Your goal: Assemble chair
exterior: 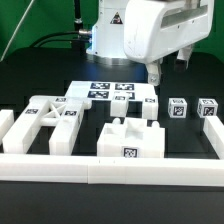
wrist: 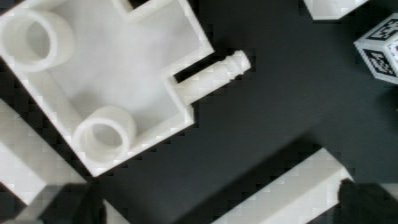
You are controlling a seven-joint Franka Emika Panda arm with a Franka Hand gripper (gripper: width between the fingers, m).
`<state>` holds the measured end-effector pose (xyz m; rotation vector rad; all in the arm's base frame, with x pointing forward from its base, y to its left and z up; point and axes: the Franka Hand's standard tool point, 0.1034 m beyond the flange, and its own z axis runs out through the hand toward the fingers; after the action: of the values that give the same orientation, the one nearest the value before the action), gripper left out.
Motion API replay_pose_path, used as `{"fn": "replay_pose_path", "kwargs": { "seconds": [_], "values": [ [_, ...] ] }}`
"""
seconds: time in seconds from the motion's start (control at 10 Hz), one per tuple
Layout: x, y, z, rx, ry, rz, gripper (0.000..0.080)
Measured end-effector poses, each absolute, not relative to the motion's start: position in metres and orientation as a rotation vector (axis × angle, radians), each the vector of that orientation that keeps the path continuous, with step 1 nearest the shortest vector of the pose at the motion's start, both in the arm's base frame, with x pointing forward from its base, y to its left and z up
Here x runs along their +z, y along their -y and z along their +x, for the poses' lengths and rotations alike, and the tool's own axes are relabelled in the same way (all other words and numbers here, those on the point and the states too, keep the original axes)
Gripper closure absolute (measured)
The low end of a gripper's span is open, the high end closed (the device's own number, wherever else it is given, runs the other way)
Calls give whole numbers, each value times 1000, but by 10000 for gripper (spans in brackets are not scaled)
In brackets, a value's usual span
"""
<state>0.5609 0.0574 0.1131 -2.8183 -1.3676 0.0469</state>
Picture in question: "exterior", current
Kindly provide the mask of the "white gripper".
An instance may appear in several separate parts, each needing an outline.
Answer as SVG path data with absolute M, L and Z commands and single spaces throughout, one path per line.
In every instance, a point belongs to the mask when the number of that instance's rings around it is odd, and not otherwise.
M 124 52 L 129 59 L 147 64 L 148 83 L 158 86 L 160 58 L 179 50 L 174 69 L 186 71 L 193 44 L 211 31 L 213 11 L 214 0 L 130 0 L 125 11 Z

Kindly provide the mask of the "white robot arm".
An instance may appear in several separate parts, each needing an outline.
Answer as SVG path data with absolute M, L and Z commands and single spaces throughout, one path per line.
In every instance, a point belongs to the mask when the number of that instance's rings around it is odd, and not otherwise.
M 89 58 L 110 65 L 142 63 L 160 84 L 162 59 L 177 54 L 188 67 L 194 44 L 212 27 L 215 0 L 99 0 Z

